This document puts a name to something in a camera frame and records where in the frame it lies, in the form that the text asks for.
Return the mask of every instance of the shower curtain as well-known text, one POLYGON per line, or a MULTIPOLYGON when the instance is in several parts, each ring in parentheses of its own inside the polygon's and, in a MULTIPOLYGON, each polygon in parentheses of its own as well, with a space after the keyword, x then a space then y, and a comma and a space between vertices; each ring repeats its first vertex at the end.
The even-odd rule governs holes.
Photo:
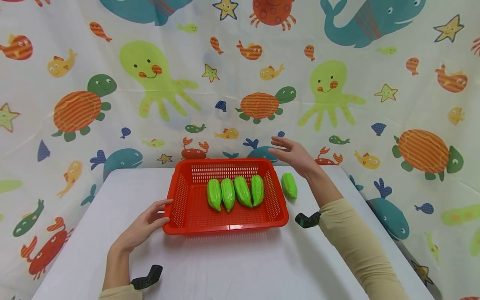
POLYGON ((0 0, 0 298, 111 172, 279 166, 272 135, 341 166, 437 299, 479 297, 480 2, 236 1, 0 0))

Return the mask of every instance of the beige sleeve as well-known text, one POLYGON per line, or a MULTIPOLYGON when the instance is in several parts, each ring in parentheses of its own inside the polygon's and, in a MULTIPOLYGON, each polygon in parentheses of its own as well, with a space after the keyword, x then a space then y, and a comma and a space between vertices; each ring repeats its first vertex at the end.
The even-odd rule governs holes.
POLYGON ((319 226, 370 300, 407 300, 382 245, 346 199, 320 209, 319 226))
POLYGON ((100 293, 98 300, 142 300, 142 291, 133 288, 133 285, 118 288, 109 288, 100 293))

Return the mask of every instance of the human hand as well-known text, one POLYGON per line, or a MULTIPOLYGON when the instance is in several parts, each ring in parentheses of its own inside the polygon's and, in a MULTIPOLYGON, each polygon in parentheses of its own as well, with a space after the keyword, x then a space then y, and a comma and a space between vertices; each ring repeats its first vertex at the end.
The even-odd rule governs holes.
POLYGON ((170 221, 170 218, 163 217, 159 213, 165 209, 165 204, 170 204, 173 199, 153 202, 147 210, 142 212, 138 218, 117 238, 112 249, 132 252, 135 247, 141 245, 157 229, 162 228, 170 221))

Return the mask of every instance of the turtle shell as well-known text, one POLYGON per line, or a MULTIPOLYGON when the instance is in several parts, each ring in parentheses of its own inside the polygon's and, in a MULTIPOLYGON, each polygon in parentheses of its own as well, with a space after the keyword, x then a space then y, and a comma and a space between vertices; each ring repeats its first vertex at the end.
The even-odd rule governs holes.
POLYGON ((448 163, 448 148, 442 139, 425 130, 405 131, 398 140, 403 158, 414 168, 427 173, 440 173, 448 163))
POLYGON ((253 93, 245 96, 240 103, 241 110, 254 119, 270 117, 278 109, 278 99, 265 93, 253 93))
POLYGON ((53 122, 63 132, 75 132, 93 122, 101 107, 102 101, 94 93, 73 92, 57 103, 53 112, 53 122))

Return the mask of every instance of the red plastic basket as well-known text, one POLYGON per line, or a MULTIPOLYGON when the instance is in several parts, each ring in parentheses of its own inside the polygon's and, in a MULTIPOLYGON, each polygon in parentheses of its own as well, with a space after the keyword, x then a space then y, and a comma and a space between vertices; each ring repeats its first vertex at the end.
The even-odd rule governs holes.
POLYGON ((278 176, 272 163, 263 158, 188 159, 175 167, 165 206, 170 222, 163 226, 167 234, 198 234, 244 229, 281 227, 288 222, 288 211, 278 176), (264 180, 265 197, 258 207, 248 208, 235 201, 230 213, 222 205, 218 212, 207 200, 207 183, 243 176, 250 188, 253 175, 264 180))

